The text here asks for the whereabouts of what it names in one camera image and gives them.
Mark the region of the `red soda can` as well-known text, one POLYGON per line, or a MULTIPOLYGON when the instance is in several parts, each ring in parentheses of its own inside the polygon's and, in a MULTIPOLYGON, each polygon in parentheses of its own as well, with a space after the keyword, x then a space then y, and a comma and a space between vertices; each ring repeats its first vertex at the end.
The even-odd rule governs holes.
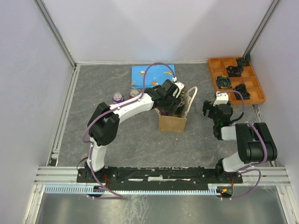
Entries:
POLYGON ((139 94, 140 94, 139 90, 138 90, 138 89, 135 89, 135 88, 133 88, 133 89, 131 89, 131 90, 129 91, 129 97, 130 97, 130 98, 135 98, 135 97, 137 97, 139 94))

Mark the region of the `green glass bottle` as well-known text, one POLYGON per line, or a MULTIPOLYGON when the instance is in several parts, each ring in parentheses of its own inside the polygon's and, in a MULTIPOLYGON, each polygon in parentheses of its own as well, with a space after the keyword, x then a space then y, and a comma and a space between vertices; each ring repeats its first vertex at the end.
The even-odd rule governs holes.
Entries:
POLYGON ((176 117, 182 117, 183 110, 185 108, 185 92, 182 91, 179 95, 180 104, 178 105, 177 110, 174 112, 176 117))

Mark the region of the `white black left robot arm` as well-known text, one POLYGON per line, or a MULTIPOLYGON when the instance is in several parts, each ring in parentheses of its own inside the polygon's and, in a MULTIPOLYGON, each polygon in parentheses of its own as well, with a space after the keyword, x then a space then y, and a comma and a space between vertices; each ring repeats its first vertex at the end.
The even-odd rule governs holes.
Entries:
POLYGON ((183 102, 180 94, 184 88, 183 83, 167 79, 162 85, 147 88, 127 101, 113 105, 100 103, 84 134, 89 135, 90 140, 83 138, 85 143, 90 143, 87 177, 93 182, 99 182, 103 178, 102 169, 105 166, 104 158, 108 145, 116 138, 119 125, 123 121, 156 108, 173 115, 183 102))

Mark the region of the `purple soda can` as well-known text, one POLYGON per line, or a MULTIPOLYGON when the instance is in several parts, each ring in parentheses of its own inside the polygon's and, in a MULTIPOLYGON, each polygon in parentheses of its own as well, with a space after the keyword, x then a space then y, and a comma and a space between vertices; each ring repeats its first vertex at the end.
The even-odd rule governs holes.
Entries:
POLYGON ((124 102, 124 96, 123 96, 123 94, 120 93, 120 92, 116 92, 116 93, 113 95, 113 97, 112 97, 112 101, 113 101, 115 104, 124 102))

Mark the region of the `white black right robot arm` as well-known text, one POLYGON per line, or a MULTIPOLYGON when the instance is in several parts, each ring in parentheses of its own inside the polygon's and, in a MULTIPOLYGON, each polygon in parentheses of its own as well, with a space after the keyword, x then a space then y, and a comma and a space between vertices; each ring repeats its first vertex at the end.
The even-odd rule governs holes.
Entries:
POLYGON ((231 172, 242 171, 252 166, 277 159, 278 151, 266 123, 238 123, 231 120, 233 108, 230 102, 216 104, 204 101, 203 115, 213 120, 213 134, 218 140, 235 141, 237 152, 220 159, 215 165, 214 176, 219 182, 231 178, 231 172))

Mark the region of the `burlap canvas tote bag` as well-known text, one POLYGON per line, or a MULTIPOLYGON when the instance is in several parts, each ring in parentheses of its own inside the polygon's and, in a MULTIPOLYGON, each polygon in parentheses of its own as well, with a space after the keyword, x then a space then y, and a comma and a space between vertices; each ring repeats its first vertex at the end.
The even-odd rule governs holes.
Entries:
POLYGON ((197 95, 198 88, 196 86, 187 90, 184 88, 185 92, 185 108, 182 113, 182 117, 176 117, 175 115, 162 116, 162 109, 155 109, 159 116, 158 130, 161 132, 171 132, 171 133, 182 133, 185 129, 187 122, 187 115, 190 111, 192 103, 197 95))

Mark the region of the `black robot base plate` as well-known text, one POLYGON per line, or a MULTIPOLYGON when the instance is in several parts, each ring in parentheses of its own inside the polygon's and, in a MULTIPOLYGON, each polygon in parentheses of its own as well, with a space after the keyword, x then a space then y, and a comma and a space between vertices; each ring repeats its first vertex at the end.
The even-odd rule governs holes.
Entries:
POLYGON ((204 167, 106 167, 95 172, 95 177, 113 191, 207 190, 208 184, 243 183, 237 172, 220 174, 215 168, 204 167))

